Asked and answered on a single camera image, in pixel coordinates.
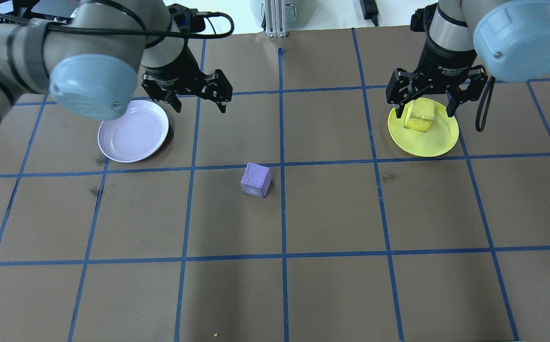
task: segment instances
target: white wall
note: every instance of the white wall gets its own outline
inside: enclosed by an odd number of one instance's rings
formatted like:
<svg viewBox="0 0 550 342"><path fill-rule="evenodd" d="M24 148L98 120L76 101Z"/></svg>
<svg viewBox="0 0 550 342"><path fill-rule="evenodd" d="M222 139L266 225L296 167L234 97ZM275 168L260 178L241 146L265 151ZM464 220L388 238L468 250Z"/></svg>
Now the white wall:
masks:
<svg viewBox="0 0 550 342"><path fill-rule="evenodd" d="M230 15L235 22L235 34L261 32L257 19L250 9L250 2L261 3L262 0L164 0L166 5L178 3L199 11L221 11ZM306 25L298 30L323 30L341 28L363 28L372 26L364 20L359 0L297 0L316 2L316 9ZM436 0L377 0L379 5L379 26L408 25L410 17L419 7L433 4ZM226 20L212 20L216 30L228 30Z"/></svg>

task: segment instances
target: plate rim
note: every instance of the plate rim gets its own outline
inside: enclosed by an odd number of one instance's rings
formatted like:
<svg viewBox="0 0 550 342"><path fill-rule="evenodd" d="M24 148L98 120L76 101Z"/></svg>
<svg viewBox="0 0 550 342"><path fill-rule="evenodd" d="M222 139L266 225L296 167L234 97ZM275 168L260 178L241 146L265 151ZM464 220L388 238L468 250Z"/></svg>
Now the plate rim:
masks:
<svg viewBox="0 0 550 342"><path fill-rule="evenodd" d="M160 122L161 122L161 124L160 124L160 126L161 126L161 136L159 138L159 141L150 150L150 153L147 154L147 155L142 154L142 156L143 156L142 158L132 159L132 160L117 160L116 158L113 158L108 153L106 153L104 147L102 147L102 143L101 143L101 139L100 139L101 132L102 132L102 126L104 126L105 124L108 125L110 123L113 123L113 122L117 121L118 119L121 119L121 117L124 117L129 111L129 106L134 102L136 102L136 103L140 102L142 104L150 104L151 106L156 106L156 107L151 108L151 114L157 115L157 117L160 119ZM166 111L162 107L160 107L158 104L156 104L152 101L132 100L132 101L129 102L128 108L127 108L127 110L125 110L125 113L123 115L121 115L117 119L102 121L100 123L100 126L97 129L97 145L98 145L100 151L102 152L102 154L104 154L106 156L106 158L108 158L108 159L110 159L114 162L123 162L123 163L140 162L141 160L145 160L146 158L149 158L150 156L155 154L160 149L160 147L163 145L163 142L165 142L168 130L169 130L169 118L167 117Z"/></svg>
<svg viewBox="0 0 550 342"><path fill-rule="evenodd" d="M429 99L429 100L432 100L433 102L436 103L436 107L438 108L438 110L436 110L436 115L440 115L440 116L445 116L445 119L449 119L448 115L444 115L442 113L442 108L444 109L444 113L446 113L446 107L441 104L440 102L438 101L435 101L433 99ZM459 134L460 134L460 128L459 128L459 121L456 119L455 116L453 117L450 117L450 119L454 119L455 120L455 129L453 129L455 131L455 135L456 135L456 139L453 140L454 143L451 143L451 146L449 147L449 149L446 149L446 151L444 153L436 153L436 154L430 154L430 155L420 155L420 154L416 154L416 153L412 153L410 152L406 147L403 147L394 137L393 137L393 134L391 133L391 126L390 126L390 123L391 123L391 119L392 119L392 116L395 116L395 108L391 108L391 111L389 112L389 115L387 116L387 130L389 131L389 136L391 137L391 140L395 143L395 145L397 145L397 147L399 147L401 150L403 150L404 152L412 155L412 156L416 156L416 157L421 157L421 158L434 158L434 157L438 157L438 156L442 156L448 152L450 152L451 149L453 149L456 145L456 143L459 141ZM397 117L395 117L396 120L403 120L404 119L404 116L402 116L400 119L397 119Z"/></svg>

